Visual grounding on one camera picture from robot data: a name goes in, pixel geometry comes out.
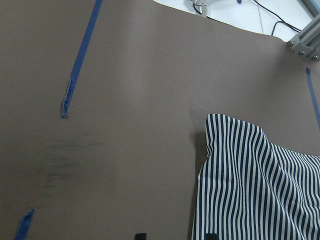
brown surface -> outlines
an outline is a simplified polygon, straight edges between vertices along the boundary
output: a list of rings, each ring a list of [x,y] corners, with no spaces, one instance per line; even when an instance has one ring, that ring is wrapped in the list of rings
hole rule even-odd
[[[205,120],[221,113],[320,155],[306,67],[280,39],[152,1],[105,1],[69,108],[94,1],[1,4],[0,239],[187,239]]]

black and white striped fabric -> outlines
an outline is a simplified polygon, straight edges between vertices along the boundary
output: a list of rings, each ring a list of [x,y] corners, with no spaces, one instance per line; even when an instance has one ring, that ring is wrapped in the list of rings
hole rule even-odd
[[[193,240],[320,240],[320,157],[268,141],[253,124],[206,121]]]

blue tape strip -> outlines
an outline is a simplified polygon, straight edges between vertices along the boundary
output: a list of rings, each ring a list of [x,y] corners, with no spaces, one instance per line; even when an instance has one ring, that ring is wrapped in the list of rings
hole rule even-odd
[[[32,209],[20,221],[14,240],[25,240],[32,221],[35,210]]]
[[[70,75],[70,80],[68,83],[68,87],[66,89],[66,95],[64,97],[64,100],[62,102],[62,118],[66,118],[67,117],[67,113],[68,113],[68,108],[70,105],[70,101],[72,99],[72,95],[74,93],[76,84],[77,84],[77,80],[79,77],[79,73],[82,67],[82,63],[84,62],[85,56],[86,56],[86,52],[89,46],[89,42],[92,36],[92,33],[94,31],[95,28],[95,24],[98,18],[98,14],[99,14],[99,10],[101,7],[103,0],[96,0],[92,13],[91,13],[91,17],[88,23],[88,26],[86,27],[83,39],[82,39],[82,43],[78,52],[78,55],[76,56],[72,71],[71,71],[71,75]]]
[[[312,99],[312,103],[313,103],[313,108],[314,108],[315,116],[318,121],[318,126],[319,126],[319,130],[320,130],[320,112],[319,112],[319,107],[318,107],[318,103],[317,103],[317,99],[316,99],[316,95],[315,95],[315,91],[314,91],[314,86],[312,84],[311,70],[308,67],[306,68],[306,79],[308,81],[309,91],[310,91],[310,95],[311,95],[311,99]]]

striped shirt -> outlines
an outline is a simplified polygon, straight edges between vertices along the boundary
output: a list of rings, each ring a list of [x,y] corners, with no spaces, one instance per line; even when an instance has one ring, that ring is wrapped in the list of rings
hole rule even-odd
[[[320,156],[268,141],[251,123],[206,120],[193,240],[320,240]]]

torn tape piece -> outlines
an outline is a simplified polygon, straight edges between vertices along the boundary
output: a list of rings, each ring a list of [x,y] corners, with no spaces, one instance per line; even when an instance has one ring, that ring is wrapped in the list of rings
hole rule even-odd
[[[318,107],[318,103],[317,103],[317,99],[316,99],[316,95],[315,95],[314,86],[312,84],[311,70],[308,67],[306,68],[306,79],[307,79],[307,82],[308,82],[309,91],[310,91],[310,95],[311,95],[311,100],[312,100],[315,116],[316,116],[316,119],[317,119],[317,122],[318,122],[318,126],[319,126],[319,130],[320,130],[320,112],[319,112],[319,107]]]
[[[66,118],[67,114],[68,114],[68,108],[70,105],[70,101],[72,99],[76,84],[77,84],[77,80],[79,77],[79,73],[82,67],[82,63],[84,62],[85,56],[86,56],[86,52],[90,43],[90,39],[92,36],[92,33],[94,31],[95,28],[95,24],[98,18],[98,14],[100,11],[100,7],[102,4],[103,0],[96,0],[92,13],[91,13],[91,17],[89,20],[89,23],[86,27],[82,42],[81,42],[81,46],[80,49],[78,51],[78,55],[76,56],[72,71],[71,71],[71,75],[70,75],[70,80],[68,83],[68,87],[66,89],[66,94],[64,97],[64,100],[62,102],[62,111],[61,111],[61,116],[62,118]]]
[[[32,209],[20,221],[14,240],[25,240],[32,221],[35,210]]]

